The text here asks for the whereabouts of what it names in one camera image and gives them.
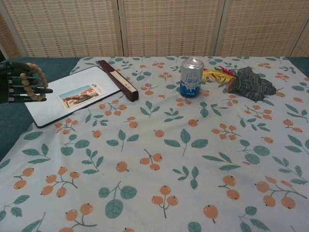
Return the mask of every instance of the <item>blue and white can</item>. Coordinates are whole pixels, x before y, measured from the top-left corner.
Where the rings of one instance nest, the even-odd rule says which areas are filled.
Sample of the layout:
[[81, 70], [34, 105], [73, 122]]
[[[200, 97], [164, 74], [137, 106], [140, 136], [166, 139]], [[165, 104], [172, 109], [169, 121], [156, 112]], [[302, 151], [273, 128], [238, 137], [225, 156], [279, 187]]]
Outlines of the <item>blue and white can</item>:
[[193, 98], [198, 95], [203, 70], [204, 63], [197, 58], [189, 58], [182, 62], [179, 91], [184, 97]]

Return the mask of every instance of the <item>floral tablecloth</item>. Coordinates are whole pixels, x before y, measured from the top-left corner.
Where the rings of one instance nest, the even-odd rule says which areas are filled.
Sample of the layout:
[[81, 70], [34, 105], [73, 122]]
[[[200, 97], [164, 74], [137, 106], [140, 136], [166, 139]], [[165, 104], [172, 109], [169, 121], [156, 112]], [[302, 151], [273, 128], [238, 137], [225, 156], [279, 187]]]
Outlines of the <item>floral tablecloth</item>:
[[200, 57], [250, 66], [278, 92], [253, 102], [203, 82], [186, 99], [185, 58], [80, 59], [71, 73], [105, 59], [140, 99], [117, 93], [22, 134], [0, 163], [0, 231], [308, 231], [309, 78], [286, 58]]

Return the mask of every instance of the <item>white board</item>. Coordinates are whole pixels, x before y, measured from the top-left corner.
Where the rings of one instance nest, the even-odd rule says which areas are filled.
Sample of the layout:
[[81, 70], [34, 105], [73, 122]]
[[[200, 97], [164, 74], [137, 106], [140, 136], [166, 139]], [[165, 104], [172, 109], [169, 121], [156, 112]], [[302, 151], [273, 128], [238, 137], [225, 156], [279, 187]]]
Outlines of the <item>white board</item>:
[[[96, 83], [100, 88], [104, 89], [104, 93], [71, 108], [66, 108], [64, 103], [62, 103], [61, 99], [59, 98], [59, 95], [63, 93], [85, 87], [92, 83]], [[109, 78], [109, 76], [97, 66], [53, 81], [49, 83], [48, 88], [52, 89], [54, 92], [46, 95], [47, 100], [45, 102], [25, 103], [34, 120], [34, 123], [39, 128], [56, 122], [59, 119], [66, 117], [81, 108], [85, 108], [94, 102], [97, 102], [120, 91], [120, 89]]]

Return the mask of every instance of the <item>photo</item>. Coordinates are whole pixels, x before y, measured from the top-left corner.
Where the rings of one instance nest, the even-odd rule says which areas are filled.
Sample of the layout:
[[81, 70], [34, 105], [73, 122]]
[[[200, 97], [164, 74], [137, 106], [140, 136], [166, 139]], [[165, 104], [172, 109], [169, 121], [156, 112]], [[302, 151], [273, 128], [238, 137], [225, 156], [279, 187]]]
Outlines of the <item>photo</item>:
[[80, 87], [69, 92], [58, 95], [60, 101], [63, 106], [67, 109], [75, 107], [85, 101], [96, 98], [99, 95], [102, 95], [100, 91], [96, 91], [98, 86], [96, 84], [92, 84]]

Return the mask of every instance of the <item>woven panel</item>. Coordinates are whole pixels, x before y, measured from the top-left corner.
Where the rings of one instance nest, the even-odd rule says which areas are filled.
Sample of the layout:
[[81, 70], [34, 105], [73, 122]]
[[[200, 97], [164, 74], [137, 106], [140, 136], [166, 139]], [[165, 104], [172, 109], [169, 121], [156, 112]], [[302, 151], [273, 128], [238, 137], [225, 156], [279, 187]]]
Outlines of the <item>woven panel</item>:
[[308, 9], [309, 0], [231, 0], [215, 55], [290, 56]]
[[307, 29], [304, 30], [305, 33], [302, 35], [302, 39], [299, 40], [300, 45], [298, 46], [293, 56], [296, 57], [309, 57], [309, 23], [307, 23]]
[[30, 57], [122, 55], [113, 0], [3, 2]]
[[1, 31], [0, 44], [3, 47], [8, 58], [19, 57], [20, 53], [18, 51], [18, 48], [14, 42], [10, 30], [8, 29], [1, 15], [0, 15], [0, 31]]
[[124, 0], [128, 55], [213, 55], [215, 24], [217, 15], [222, 13], [219, 3], [218, 0]]

